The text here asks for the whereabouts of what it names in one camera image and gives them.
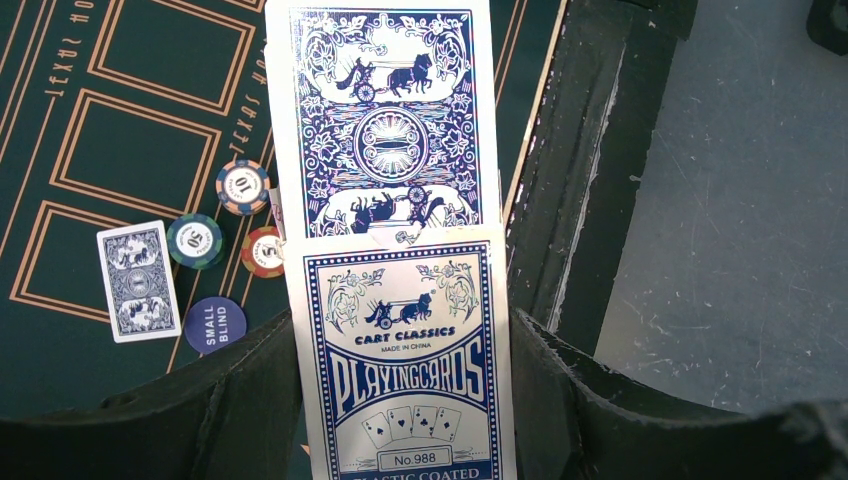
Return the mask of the next card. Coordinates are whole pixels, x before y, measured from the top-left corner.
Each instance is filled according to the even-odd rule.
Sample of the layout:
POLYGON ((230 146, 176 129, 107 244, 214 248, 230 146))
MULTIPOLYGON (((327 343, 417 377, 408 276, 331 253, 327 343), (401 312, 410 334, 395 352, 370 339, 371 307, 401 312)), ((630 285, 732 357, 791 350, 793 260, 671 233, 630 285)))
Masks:
POLYGON ((290 239, 500 218, 485 1, 271 1, 265 61, 290 239))

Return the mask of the blue playing card deck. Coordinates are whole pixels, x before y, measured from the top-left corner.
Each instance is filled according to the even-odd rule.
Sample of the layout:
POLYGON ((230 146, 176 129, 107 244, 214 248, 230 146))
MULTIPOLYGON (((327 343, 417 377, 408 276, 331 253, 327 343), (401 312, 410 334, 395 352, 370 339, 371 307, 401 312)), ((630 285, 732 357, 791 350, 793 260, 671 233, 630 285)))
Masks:
POLYGON ((517 477, 501 228, 293 241, 285 276, 314 478, 517 477))

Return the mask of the orange chip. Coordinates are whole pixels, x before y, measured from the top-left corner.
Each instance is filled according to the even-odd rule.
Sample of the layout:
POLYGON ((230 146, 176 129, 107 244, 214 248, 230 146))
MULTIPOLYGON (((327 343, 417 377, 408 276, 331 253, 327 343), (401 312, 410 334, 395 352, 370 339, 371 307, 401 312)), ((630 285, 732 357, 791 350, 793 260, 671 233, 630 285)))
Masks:
POLYGON ((245 268, 260 278, 275 278, 284 274, 283 242, 275 226, 263 226, 251 231, 243 240, 240 258, 245 268))

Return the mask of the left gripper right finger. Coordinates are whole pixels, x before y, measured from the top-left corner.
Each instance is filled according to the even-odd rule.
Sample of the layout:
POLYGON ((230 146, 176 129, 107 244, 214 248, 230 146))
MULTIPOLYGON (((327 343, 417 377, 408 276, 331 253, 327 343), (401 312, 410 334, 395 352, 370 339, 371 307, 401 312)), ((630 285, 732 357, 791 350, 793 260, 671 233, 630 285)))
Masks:
POLYGON ((745 415, 639 383, 509 316, 522 479, 843 479, 847 404, 745 415))

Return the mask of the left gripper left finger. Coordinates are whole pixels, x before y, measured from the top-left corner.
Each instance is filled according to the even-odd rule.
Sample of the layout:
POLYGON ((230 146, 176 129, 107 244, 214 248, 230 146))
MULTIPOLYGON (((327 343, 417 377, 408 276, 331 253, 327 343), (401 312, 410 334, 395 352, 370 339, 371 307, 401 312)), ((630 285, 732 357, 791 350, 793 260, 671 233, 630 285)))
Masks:
POLYGON ((283 479, 301 409, 290 310, 96 409, 1 423, 4 479, 283 479))

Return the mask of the green chip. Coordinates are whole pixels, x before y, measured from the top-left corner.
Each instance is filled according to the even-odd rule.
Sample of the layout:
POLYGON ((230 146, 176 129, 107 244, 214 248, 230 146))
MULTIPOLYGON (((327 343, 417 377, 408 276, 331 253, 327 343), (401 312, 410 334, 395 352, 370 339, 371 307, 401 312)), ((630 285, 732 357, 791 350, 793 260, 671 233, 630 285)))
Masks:
POLYGON ((166 240, 171 258, 188 268, 207 269, 223 257, 223 231, 204 214, 190 213, 175 219, 167 229, 166 240))

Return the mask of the blue small blind button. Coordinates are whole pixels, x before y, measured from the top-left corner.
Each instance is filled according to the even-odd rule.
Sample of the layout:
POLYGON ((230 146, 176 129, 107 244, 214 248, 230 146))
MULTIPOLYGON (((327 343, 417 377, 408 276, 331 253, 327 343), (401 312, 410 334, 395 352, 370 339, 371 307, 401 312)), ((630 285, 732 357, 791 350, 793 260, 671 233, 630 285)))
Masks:
POLYGON ((247 318, 242 308, 223 296, 197 301, 186 313, 184 336, 200 354, 209 354, 242 338, 247 318))

